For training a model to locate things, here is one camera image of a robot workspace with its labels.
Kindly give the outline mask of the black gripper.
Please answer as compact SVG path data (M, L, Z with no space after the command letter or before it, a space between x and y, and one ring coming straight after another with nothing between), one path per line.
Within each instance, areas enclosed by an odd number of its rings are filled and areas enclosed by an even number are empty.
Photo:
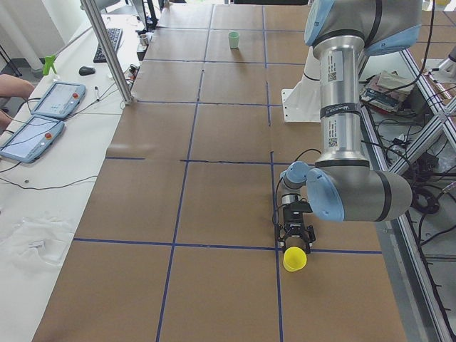
M285 238L298 236L305 242L305 252L311 253L311 246L316 241L314 227L306 226L304 223L304 213L312 213L311 206L308 202L298 201L285 204L282 208L284 216L284 225L276 225L276 242L281 250L285 250Z

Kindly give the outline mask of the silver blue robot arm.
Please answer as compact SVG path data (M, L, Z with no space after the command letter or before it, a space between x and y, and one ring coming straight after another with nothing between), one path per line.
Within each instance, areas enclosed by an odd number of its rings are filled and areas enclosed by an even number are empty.
M420 1L315 1L304 41L320 64L323 152L314 166L295 161L282 172L283 220L275 224L284 252L310 252L315 241L304 215L334 222L383 222L412 202L400 175L372 170L361 151L360 56L381 56L411 47L421 26Z

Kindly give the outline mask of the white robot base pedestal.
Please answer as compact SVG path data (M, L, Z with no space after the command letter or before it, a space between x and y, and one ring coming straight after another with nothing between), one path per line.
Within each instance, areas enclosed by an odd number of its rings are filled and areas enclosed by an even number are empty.
M320 62L313 54L310 47L303 76L294 88L281 90L284 121L287 123L319 123L321 120Z

